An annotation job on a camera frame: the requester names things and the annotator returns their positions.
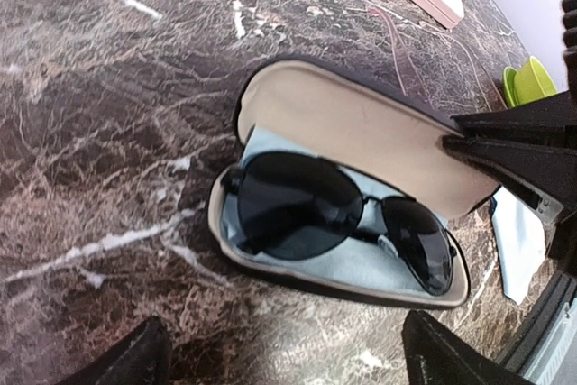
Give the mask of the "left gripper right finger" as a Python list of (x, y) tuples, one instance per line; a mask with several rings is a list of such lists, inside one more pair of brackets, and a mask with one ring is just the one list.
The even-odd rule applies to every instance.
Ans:
[(409, 311), (401, 335), (411, 385), (530, 383), (477, 353), (426, 311)]

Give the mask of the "pink translucent sunglasses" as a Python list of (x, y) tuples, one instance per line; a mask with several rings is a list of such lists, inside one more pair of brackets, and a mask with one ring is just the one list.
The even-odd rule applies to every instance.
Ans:
[(367, 12), (387, 26), (391, 54), (402, 93), (449, 115), (499, 111), (505, 102), (495, 80), (462, 41), (435, 29), (403, 34), (378, 6)]

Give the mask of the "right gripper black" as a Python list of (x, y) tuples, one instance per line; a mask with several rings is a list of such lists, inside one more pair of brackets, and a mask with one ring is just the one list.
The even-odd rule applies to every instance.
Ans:
[(576, 276), (576, 0), (562, 0), (568, 91), (500, 112), (458, 115), (463, 137), (445, 136), (454, 158), (521, 199), (545, 223), (558, 223), (551, 256)]

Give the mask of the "black glasses case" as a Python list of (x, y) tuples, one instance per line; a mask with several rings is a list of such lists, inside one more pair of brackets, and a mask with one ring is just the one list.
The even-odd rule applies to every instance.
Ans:
[(243, 83), (241, 158), (216, 178), (207, 224), (263, 280), (387, 307), (453, 309), (470, 272), (447, 227), (497, 183), (447, 155), (457, 126), (397, 89), (305, 57)]

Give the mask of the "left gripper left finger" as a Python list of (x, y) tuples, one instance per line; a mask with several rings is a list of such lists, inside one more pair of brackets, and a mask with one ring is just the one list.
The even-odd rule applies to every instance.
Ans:
[(150, 316), (84, 368), (58, 385), (169, 384), (170, 335)]

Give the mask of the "black aviator sunglasses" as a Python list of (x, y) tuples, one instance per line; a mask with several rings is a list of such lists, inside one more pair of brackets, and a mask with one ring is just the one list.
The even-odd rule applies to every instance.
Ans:
[(284, 261), (319, 257), (347, 238), (391, 243), (419, 285), (439, 297), (453, 283), (453, 236), (412, 197), (362, 193), (335, 163), (269, 151), (229, 170), (221, 185), (237, 199), (242, 251)]

